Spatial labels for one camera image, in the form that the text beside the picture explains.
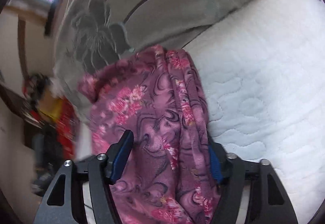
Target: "gray blanket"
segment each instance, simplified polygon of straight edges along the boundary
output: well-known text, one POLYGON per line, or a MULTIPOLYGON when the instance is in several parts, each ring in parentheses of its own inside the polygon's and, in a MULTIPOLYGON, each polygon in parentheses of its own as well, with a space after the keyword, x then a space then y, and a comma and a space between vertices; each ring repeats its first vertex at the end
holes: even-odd
POLYGON ((80 118, 90 102, 77 92, 95 71, 152 44, 182 48, 250 0, 69 0, 56 39, 55 74, 80 118))

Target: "white bedding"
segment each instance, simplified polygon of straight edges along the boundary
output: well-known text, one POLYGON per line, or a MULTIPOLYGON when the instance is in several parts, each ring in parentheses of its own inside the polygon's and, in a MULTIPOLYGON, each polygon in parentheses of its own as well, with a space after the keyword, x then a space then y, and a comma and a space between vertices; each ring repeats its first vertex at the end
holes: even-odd
POLYGON ((325 198, 324 3, 255 0, 185 49, 211 136, 242 159, 269 159, 308 223, 325 198))

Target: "silver bolt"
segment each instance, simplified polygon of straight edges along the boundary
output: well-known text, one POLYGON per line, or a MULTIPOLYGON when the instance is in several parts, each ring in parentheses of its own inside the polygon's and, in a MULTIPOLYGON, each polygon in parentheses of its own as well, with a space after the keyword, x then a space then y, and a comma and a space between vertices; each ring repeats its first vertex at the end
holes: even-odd
POLYGON ((97 155, 98 160, 104 160, 106 158, 106 154, 99 154, 97 155))
POLYGON ((63 165, 66 166, 66 167, 68 167, 71 164, 72 164, 72 161, 71 160, 66 160, 63 165))
POLYGON ((234 154, 234 153, 227 153, 227 158, 229 158, 229 159, 236 159, 237 158, 237 155, 234 154))
POLYGON ((262 160, 260 161, 260 163, 261 163, 261 165, 264 165, 264 166, 269 166, 269 165, 270 165, 270 161, 267 160, 267 159, 262 159, 262 160))

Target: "black metal frame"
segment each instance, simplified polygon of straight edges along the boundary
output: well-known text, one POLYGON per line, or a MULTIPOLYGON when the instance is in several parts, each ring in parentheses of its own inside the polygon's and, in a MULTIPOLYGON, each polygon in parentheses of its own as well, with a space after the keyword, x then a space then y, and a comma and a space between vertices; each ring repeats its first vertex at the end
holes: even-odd
POLYGON ((251 181, 245 224, 298 224, 291 201, 268 160, 243 161, 235 154, 227 154, 210 137, 209 145, 219 159, 224 177, 211 224, 236 223, 245 180, 251 181))
MULTIPOLYGON (((86 224, 82 183, 89 181, 90 197, 97 224, 121 224, 111 190, 121 178, 133 147, 133 133, 126 130, 120 141, 105 154, 82 162, 68 160, 57 172, 40 204, 34 224, 86 224)), ((220 164, 221 199, 211 224, 235 224, 245 180, 251 181, 245 224, 298 224, 285 189, 268 160, 243 161, 227 154, 221 144, 209 138, 220 164)))

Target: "quilted mattress pad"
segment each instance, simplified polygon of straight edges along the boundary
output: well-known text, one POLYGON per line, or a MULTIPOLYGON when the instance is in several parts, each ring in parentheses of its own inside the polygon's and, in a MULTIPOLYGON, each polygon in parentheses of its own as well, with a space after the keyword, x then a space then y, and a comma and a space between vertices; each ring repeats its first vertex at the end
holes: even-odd
POLYGON ((308 221, 325 198, 325 5, 255 0, 186 47, 199 71, 214 141, 269 159, 308 221))

